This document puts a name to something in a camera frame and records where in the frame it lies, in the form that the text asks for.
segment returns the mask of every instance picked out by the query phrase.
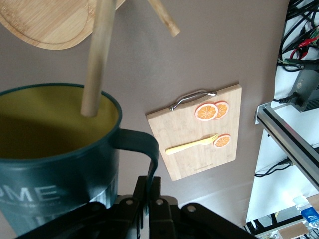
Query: round wooden plate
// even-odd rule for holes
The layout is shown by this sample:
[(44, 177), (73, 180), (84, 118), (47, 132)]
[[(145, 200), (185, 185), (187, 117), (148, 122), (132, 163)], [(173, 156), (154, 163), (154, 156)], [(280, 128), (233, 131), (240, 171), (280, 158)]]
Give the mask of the round wooden plate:
[(95, 5), (96, 0), (0, 0), (0, 22), (31, 45), (63, 50), (92, 33)]

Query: cutting board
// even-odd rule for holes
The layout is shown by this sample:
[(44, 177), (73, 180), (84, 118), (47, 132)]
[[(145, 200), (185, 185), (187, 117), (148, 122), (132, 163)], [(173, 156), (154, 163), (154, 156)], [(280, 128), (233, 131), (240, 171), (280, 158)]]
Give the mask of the cutting board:
[(31, 45), (63, 50), (92, 33), (95, 6), (96, 0), (0, 0), (0, 22)]
[[(217, 101), (226, 101), (229, 104), (229, 111), (224, 117), (210, 121), (199, 121), (195, 117), (195, 110), (199, 105)], [(234, 85), (217, 91), (216, 96), (206, 95), (178, 105), (174, 111), (166, 108), (147, 115), (172, 181), (235, 160), (240, 101), (241, 86)], [(212, 144), (197, 145), (172, 155), (165, 153), (168, 148), (204, 139), (216, 133), (231, 135), (229, 144), (222, 148), (216, 148)]]

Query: wooden handle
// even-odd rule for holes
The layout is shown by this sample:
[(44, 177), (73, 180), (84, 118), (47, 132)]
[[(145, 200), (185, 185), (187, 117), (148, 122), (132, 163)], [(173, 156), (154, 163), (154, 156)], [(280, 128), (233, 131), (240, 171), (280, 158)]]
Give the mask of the wooden handle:
[(199, 141), (196, 141), (196, 142), (192, 142), (192, 143), (187, 143), (187, 144), (183, 144), (183, 145), (180, 145), (180, 146), (176, 146), (176, 147), (173, 147), (173, 148), (169, 148), (165, 151), (165, 153), (167, 155), (171, 155), (171, 154), (174, 154), (174, 153), (178, 153), (178, 152), (181, 152), (187, 148), (191, 148), (191, 147), (194, 147), (196, 145), (199, 145), (201, 144), (200, 142), (201, 140)]
[(164, 5), (160, 0), (148, 0), (156, 14), (159, 16), (161, 21), (166, 25), (169, 29), (172, 37), (176, 37), (180, 33), (180, 29), (176, 25), (173, 18), (170, 16)]
[(81, 114), (87, 117), (96, 116), (98, 112), (102, 76), (109, 53), (115, 8), (116, 0), (97, 0), (81, 107)]

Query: mug handle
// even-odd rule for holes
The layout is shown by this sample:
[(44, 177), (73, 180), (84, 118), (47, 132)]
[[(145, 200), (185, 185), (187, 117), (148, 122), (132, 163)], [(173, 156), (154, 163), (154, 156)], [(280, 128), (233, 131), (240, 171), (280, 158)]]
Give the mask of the mug handle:
[(155, 138), (147, 133), (120, 128), (112, 138), (111, 145), (116, 149), (139, 152), (150, 157), (146, 180), (146, 192), (149, 192), (159, 159), (159, 144)]

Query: fork handle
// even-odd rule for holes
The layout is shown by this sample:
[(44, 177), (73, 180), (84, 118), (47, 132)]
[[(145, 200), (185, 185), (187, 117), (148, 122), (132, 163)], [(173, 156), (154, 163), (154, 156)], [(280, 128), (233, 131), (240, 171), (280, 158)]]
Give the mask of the fork handle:
[(174, 154), (174, 153), (177, 153), (177, 152), (181, 152), (181, 151), (183, 151), (184, 149), (194, 147), (194, 146), (199, 145), (199, 144), (201, 144), (200, 141), (183, 144), (183, 145), (180, 145), (180, 146), (176, 146), (176, 147), (173, 147), (173, 148), (169, 148), (169, 149), (167, 149), (167, 150), (165, 151), (165, 153), (166, 153), (167, 155), (171, 155), (171, 154)]

